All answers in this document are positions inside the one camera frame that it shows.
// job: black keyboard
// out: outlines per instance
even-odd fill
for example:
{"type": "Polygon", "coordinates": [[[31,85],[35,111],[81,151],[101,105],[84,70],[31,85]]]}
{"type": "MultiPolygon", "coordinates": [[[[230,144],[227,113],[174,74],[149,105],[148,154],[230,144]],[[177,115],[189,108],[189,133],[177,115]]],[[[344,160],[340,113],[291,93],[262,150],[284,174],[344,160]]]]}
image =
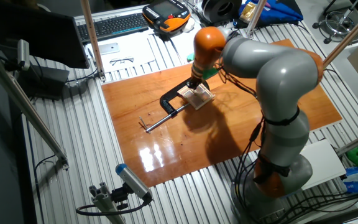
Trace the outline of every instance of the black keyboard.
{"type": "MultiPolygon", "coordinates": [[[[96,36],[100,41],[145,31],[149,28],[149,25],[144,19],[142,13],[138,13],[95,22],[94,28],[96,36]]],[[[78,32],[80,33],[82,43],[87,44],[90,42],[90,36],[86,25],[78,26],[78,32]]]]}

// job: wooden board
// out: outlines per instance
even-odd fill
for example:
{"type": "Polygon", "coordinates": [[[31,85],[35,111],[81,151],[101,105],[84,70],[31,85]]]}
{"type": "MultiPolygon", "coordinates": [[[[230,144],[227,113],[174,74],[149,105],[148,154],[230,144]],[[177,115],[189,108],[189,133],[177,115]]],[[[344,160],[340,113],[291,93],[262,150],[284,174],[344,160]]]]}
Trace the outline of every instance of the wooden board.
{"type": "MultiPolygon", "coordinates": [[[[262,117],[253,96],[216,75],[208,80],[213,101],[198,111],[188,106],[147,134],[139,116],[148,126],[164,118],[160,97],[189,78],[190,70],[184,65],[102,86],[124,162],[149,187],[239,156],[262,117]]],[[[255,89],[255,79],[240,81],[255,89]]],[[[184,103],[177,98],[173,106],[184,103]]],[[[342,119],[320,86],[303,96],[299,107],[312,130],[342,119]]]]}

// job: black monitor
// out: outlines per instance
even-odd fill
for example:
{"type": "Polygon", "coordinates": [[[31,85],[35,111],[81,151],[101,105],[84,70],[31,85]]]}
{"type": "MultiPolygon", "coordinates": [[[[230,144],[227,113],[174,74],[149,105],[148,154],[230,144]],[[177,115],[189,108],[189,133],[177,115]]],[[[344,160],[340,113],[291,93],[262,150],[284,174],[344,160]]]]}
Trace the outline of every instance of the black monitor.
{"type": "Polygon", "coordinates": [[[30,54],[71,68],[89,68],[73,17],[0,2],[0,44],[29,43],[30,54]]]}

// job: robotic arm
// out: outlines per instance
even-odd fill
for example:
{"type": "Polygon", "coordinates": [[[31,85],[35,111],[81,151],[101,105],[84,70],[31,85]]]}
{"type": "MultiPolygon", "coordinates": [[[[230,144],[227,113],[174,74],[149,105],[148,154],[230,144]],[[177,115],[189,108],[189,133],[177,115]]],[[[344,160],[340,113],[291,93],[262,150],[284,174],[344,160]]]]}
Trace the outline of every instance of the robotic arm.
{"type": "Polygon", "coordinates": [[[313,52],[243,37],[235,37],[222,47],[224,36],[218,35],[220,30],[207,28],[201,29],[195,37],[196,60],[191,73],[193,83],[189,87],[201,83],[203,70],[213,66],[217,59],[215,52],[220,51],[227,72],[257,80],[257,99],[265,119],[265,137],[255,169],[250,174],[254,179],[249,178],[242,186],[246,188],[247,201],[269,202],[298,190],[313,171],[308,160],[300,155],[310,127],[307,116],[297,104],[321,81],[323,61],[313,52]],[[209,62],[203,63],[208,66],[199,66],[201,61],[209,62]]]}

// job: stool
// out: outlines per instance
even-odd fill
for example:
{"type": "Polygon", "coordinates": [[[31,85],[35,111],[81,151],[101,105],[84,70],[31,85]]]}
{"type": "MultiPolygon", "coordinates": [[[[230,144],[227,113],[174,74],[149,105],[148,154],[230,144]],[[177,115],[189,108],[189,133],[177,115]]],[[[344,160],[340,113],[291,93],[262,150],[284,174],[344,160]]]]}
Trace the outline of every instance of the stool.
{"type": "Polygon", "coordinates": [[[333,37],[336,35],[346,35],[351,32],[354,28],[354,23],[351,18],[349,18],[350,14],[352,14],[358,0],[354,2],[354,4],[345,12],[330,12],[326,15],[325,19],[320,22],[315,22],[312,27],[314,29],[318,29],[322,24],[326,24],[328,29],[334,32],[334,34],[330,34],[328,38],[324,39],[324,44],[329,44],[333,37]]]}

